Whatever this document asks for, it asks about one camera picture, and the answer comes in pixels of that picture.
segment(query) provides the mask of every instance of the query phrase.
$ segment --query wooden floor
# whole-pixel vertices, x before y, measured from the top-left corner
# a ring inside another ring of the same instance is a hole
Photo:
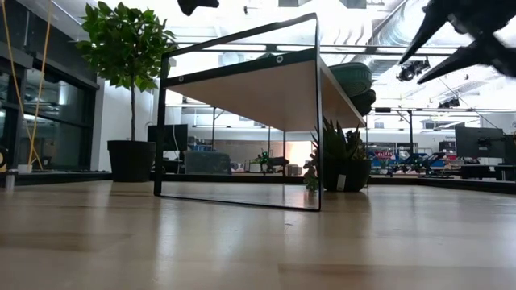
[[[161,199],[151,184],[0,197],[0,289],[493,290],[516,285],[516,198],[372,186],[309,213]]]

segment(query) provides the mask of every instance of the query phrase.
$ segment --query rope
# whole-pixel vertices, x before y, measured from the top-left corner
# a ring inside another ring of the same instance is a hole
[[[40,111],[40,99],[41,99],[41,92],[43,90],[43,80],[45,76],[45,65],[47,63],[47,50],[48,50],[48,37],[50,36],[50,22],[52,21],[52,0],[48,0],[48,19],[47,19],[47,34],[45,36],[45,45],[43,49],[43,63],[41,64],[41,78],[40,78],[40,90],[38,92],[38,98],[36,100],[35,104],[35,118],[34,118],[34,127],[32,128],[32,138],[30,138],[31,141],[31,150],[29,151],[29,160],[28,164],[32,164],[32,152],[35,152],[34,150],[34,139],[35,139],[35,132],[36,128],[38,126],[38,113]]]
[[[49,18],[50,18],[52,15],[51,11],[49,10],[48,13],[49,13]],[[9,25],[7,24],[7,12],[6,12],[5,0],[2,0],[2,14],[3,14],[3,23],[6,28],[7,48],[9,50],[9,57],[10,57],[10,69],[12,71],[13,81],[15,83],[16,97],[18,98],[19,109],[21,110],[21,113],[23,116],[22,121],[23,121],[23,124],[25,125],[25,129],[27,130],[27,137],[31,141],[31,150],[30,150],[29,156],[31,158],[32,152],[34,152],[34,155],[38,161],[38,165],[40,166],[40,169],[43,170],[43,165],[41,164],[41,160],[40,160],[40,157],[38,156],[38,152],[36,152],[35,148],[34,148],[34,139],[31,137],[31,132],[29,131],[29,126],[28,126],[27,120],[25,119],[25,116],[23,114],[23,112],[24,112],[23,101],[22,101],[22,97],[21,97],[21,93],[20,93],[20,89],[19,89],[19,85],[18,85],[18,78],[16,77],[15,61],[14,61],[14,57],[13,57],[12,47],[10,45],[10,33],[9,33]]]

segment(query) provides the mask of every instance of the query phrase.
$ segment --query wooden tabletop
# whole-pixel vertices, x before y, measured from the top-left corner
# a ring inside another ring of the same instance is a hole
[[[312,131],[317,119],[314,49],[251,60],[166,80],[186,97],[282,131]],[[323,115],[343,128],[365,122],[319,59]]]

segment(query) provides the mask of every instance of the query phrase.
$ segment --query light fixture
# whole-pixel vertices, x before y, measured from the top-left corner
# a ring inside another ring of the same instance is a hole
[[[439,103],[438,109],[451,109],[460,106],[460,101],[458,97],[453,97],[446,101],[442,101]]]
[[[412,81],[414,77],[422,74],[430,68],[428,58],[426,60],[410,60],[402,64],[402,70],[396,76],[399,81]]]

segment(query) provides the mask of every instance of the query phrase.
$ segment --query small potted plant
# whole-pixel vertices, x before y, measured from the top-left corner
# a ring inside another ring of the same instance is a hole
[[[141,92],[157,88],[153,78],[160,74],[161,55],[177,48],[174,34],[165,30],[166,20],[161,22],[153,10],[128,8],[121,2],[113,10],[104,2],[98,2],[98,8],[86,4],[83,19],[89,40],[80,41],[77,48],[110,85],[131,91],[131,141],[110,140],[107,144],[113,180],[147,181],[156,145],[136,141],[135,88]]]
[[[325,118],[322,129],[323,139],[323,166],[324,177],[322,183],[328,191],[337,189],[339,175],[346,176],[344,191],[360,191],[367,183],[371,172],[371,160],[367,159],[358,127],[344,134],[342,127],[337,122],[336,128],[333,122]],[[304,175],[306,187],[309,190],[317,189],[318,182],[318,141],[314,137],[315,152],[310,154],[311,161],[305,165],[308,172]]]
[[[387,169],[389,166],[389,160],[386,158],[380,158],[378,161],[380,161],[380,174],[387,174],[387,172],[389,172]]]

